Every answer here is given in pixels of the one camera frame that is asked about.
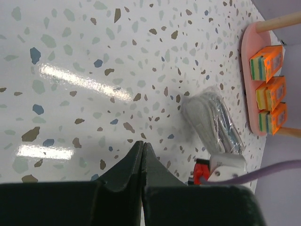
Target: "terrazzo floor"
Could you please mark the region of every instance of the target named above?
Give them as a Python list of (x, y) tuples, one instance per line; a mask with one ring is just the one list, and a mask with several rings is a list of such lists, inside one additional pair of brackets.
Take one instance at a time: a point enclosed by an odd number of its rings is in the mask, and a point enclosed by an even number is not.
[(0, 183), (93, 180), (136, 140), (185, 182), (208, 153), (181, 106), (212, 85), (247, 170), (260, 166), (266, 137), (248, 128), (239, 56), (243, 31), (262, 20), (250, 0), (1, 5)]

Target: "pink tray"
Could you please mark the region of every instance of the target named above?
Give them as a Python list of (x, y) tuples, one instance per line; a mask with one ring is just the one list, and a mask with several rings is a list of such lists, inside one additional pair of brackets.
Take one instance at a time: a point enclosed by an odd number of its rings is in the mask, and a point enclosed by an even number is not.
[(266, 133), (259, 130), (259, 109), (256, 102), (256, 89), (263, 83), (262, 81), (253, 81), (251, 77), (249, 59), (254, 56), (259, 50), (271, 45), (269, 32), (256, 32), (256, 23), (250, 24), (243, 36), (241, 44), (241, 61), (243, 65), (243, 73), (246, 88), (246, 101), (249, 112), (249, 121), (251, 131), (259, 136), (264, 136)]

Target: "gray item in plastic bag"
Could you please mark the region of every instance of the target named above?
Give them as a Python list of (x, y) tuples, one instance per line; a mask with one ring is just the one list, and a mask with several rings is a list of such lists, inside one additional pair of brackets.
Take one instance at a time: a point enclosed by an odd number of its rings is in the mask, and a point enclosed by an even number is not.
[(184, 113), (210, 154), (242, 154), (243, 142), (216, 87), (190, 98), (184, 104)]

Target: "red object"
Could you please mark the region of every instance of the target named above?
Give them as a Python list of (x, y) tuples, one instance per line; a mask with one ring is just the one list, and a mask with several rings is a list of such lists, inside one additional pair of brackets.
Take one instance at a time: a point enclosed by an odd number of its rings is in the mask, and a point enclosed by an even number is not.
[(196, 163), (193, 169), (193, 181), (195, 185), (201, 184), (199, 180), (201, 176), (203, 176), (206, 180), (208, 180), (210, 176), (209, 167), (206, 164)]

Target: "cable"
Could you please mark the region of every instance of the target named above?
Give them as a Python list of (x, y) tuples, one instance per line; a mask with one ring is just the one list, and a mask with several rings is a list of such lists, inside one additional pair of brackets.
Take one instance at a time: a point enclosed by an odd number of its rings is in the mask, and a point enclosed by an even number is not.
[(238, 184), (244, 184), (244, 183), (250, 182), (252, 180), (256, 180), (258, 178), (265, 177), (267, 175), (277, 173), (277, 172), (280, 172), (283, 170), (298, 169), (298, 168), (301, 168), (301, 160), (283, 161), (283, 162), (279, 162), (279, 163), (255, 170), (253, 172), (239, 176), (234, 179), (210, 182), (210, 181), (207, 181), (204, 177), (201, 177), (200, 182), (203, 185), (235, 185), (235, 184), (238, 185)]

